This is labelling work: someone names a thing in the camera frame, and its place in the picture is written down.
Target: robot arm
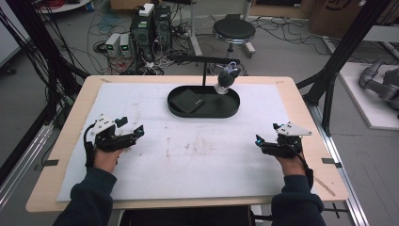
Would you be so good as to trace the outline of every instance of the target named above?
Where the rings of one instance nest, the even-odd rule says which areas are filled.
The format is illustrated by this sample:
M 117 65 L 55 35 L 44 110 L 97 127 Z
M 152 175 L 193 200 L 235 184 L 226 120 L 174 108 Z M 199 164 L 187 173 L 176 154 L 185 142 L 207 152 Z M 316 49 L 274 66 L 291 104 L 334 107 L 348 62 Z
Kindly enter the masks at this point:
M 378 74 L 379 67 L 383 63 L 383 59 L 379 58 L 370 67 L 366 68 L 360 75 L 359 85 L 364 89 L 375 92 L 384 101 L 392 102 L 395 101 L 399 95 L 399 89 L 395 86 L 395 84 L 399 84 L 398 71 L 388 71 L 385 74 L 384 83 L 382 84 L 373 80 Z

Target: power supply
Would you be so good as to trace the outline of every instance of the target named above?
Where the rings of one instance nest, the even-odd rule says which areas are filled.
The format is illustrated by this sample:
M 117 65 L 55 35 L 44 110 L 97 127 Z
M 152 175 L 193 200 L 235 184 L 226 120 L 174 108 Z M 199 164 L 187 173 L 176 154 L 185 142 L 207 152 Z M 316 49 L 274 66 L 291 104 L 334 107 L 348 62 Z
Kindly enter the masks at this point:
M 114 33 L 105 43 L 109 57 L 116 58 L 120 55 L 120 34 Z
M 170 6 L 159 6 L 158 8 L 155 8 L 153 18 L 155 21 L 158 45 L 165 48 L 165 50 L 171 48 Z
M 145 61 L 153 62 L 155 27 L 153 22 L 153 11 L 149 16 L 135 14 L 130 26 L 130 33 L 134 41 L 134 47 L 138 50 L 137 57 Z
M 129 34 L 120 35 L 120 50 L 122 52 L 122 57 L 132 57 L 132 42 L 130 41 Z

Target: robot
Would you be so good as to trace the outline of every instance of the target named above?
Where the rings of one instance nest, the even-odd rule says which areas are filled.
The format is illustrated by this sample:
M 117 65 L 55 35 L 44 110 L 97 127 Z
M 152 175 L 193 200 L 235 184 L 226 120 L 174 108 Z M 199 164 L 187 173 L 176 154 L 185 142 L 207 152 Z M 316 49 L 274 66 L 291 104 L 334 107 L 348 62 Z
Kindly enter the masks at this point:
M 144 136 L 143 125 L 138 126 L 138 128 L 136 128 L 132 134 L 120 136 L 115 135 L 116 127 L 118 126 L 118 128 L 120 128 L 126 123 L 126 117 L 123 117 L 120 120 L 116 119 L 113 121 L 101 114 L 100 118 L 86 129 L 83 135 L 83 142 L 86 150 L 85 166 L 87 170 L 93 167 L 96 148 L 99 148 L 106 153 L 111 153 L 135 145 L 136 141 L 140 137 Z M 92 136 L 95 136 L 94 145 L 91 141 L 87 140 L 88 131 L 90 129 L 92 129 L 92 132 L 90 134 Z
M 374 80 L 379 67 L 383 63 L 384 60 L 381 57 L 366 68 L 360 75 L 359 85 L 364 89 L 375 92 L 391 108 L 399 110 L 399 68 L 385 72 L 382 84 Z

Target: gray floor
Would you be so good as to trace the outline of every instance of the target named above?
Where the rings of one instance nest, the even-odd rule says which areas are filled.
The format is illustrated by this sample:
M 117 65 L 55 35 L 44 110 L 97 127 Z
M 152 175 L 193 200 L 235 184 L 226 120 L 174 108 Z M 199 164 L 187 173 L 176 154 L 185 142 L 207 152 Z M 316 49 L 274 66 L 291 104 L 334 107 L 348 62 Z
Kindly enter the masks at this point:
M 91 63 L 83 51 L 89 51 L 99 60 L 101 66 L 106 68 L 106 59 L 92 51 L 92 45 L 98 40 L 106 40 L 106 36 L 96 36 L 88 33 L 88 30 L 98 34 L 101 28 L 99 24 L 121 23 L 121 26 L 115 27 L 115 32 L 123 32 L 130 25 L 129 18 L 128 12 L 117 14 L 109 9 L 98 9 L 91 13 L 77 9 L 56 15 L 68 45 L 72 47 L 82 65 L 92 74 L 99 74 L 96 72 L 99 71 L 99 65 L 95 60 Z M 207 23 L 212 20 L 211 17 L 198 19 L 198 27 L 205 24 L 199 34 L 211 33 L 209 28 L 212 24 Z M 304 27 L 291 25 L 290 30 L 293 33 L 300 33 L 302 37 L 309 36 L 307 22 L 301 21 L 301 23 Z M 282 37 L 281 30 L 270 32 Z M 287 38 L 294 39 L 297 36 L 287 34 Z M 326 46 L 320 40 L 309 40 L 307 43 L 314 43 L 319 52 L 327 53 Z M 225 56 L 227 44 L 212 36 L 199 35 L 199 44 L 205 56 Z M 234 57 L 239 58 L 246 66 L 249 75 L 290 76 L 299 82 L 318 73 L 329 58 L 329 55 L 318 54 L 313 46 L 278 40 L 260 28 L 257 29 L 252 44 L 257 51 L 252 58 L 248 58 L 247 53 L 240 47 L 236 47 L 233 53 Z M 393 61 L 390 55 L 375 45 L 376 43 L 364 42 L 354 56 L 372 61 L 382 55 L 387 62 Z M 20 53 L 11 62 L 16 67 L 17 73 L 9 75 L 1 72 L 0 75 L 0 126 L 2 127 L 0 143 L 3 147 L 0 152 L 0 164 L 4 163 L 45 105 L 44 85 L 34 73 L 28 59 Z M 173 65 L 165 69 L 165 74 L 198 75 L 202 74 L 202 65 L 196 66 L 194 63 L 184 66 Z M 54 131 L 53 137 L 34 165 L 40 162 L 44 151 L 50 147 L 58 132 Z M 399 169 L 399 163 L 395 153 L 399 132 L 369 129 L 338 79 L 331 115 L 331 133 L 370 225 L 398 225 L 399 195 L 396 191 L 399 188 L 399 180 L 396 179 L 395 172 Z M 30 214 L 24 209 L 40 176 L 40 172 L 33 168 L 34 166 L 0 212 L 2 225 L 50 225 L 57 216 L 58 213 Z M 338 208 L 345 208 L 343 203 L 336 204 Z M 326 208 L 332 208 L 332 203 L 325 205 Z M 263 213 L 268 215 L 269 212 L 270 206 L 263 206 Z M 117 214 L 118 212 L 114 213 L 110 225 L 115 225 Z M 325 212 L 323 217 L 327 225 L 352 225 L 346 213 L 340 213 L 340 218 L 337 218 L 335 213 Z

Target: black stool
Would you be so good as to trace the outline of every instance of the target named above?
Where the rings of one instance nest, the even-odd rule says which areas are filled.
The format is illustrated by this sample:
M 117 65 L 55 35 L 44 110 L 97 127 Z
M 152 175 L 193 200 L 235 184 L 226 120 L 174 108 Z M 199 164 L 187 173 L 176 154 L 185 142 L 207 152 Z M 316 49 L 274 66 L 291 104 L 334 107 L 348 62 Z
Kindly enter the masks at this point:
M 255 36 L 255 27 L 250 22 L 241 20 L 240 15 L 227 15 L 225 19 L 217 21 L 214 24 L 213 33 L 217 39 L 229 43 L 226 58 L 232 58 L 232 46 L 234 44 L 250 42 Z M 218 75 L 225 66 L 215 63 L 210 64 L 208 73 Z M 238 68 L 241 68 L 242 75 L 247 75 L 247 70 L 242 62 L 238 65 Z
M 250 42 L 255 36 L 255 27 L 250 22 L 240 18 L 226 17 L 214 24 L 214 36 L 230 44 L 226 58 L 231 58 L 232 46 Z

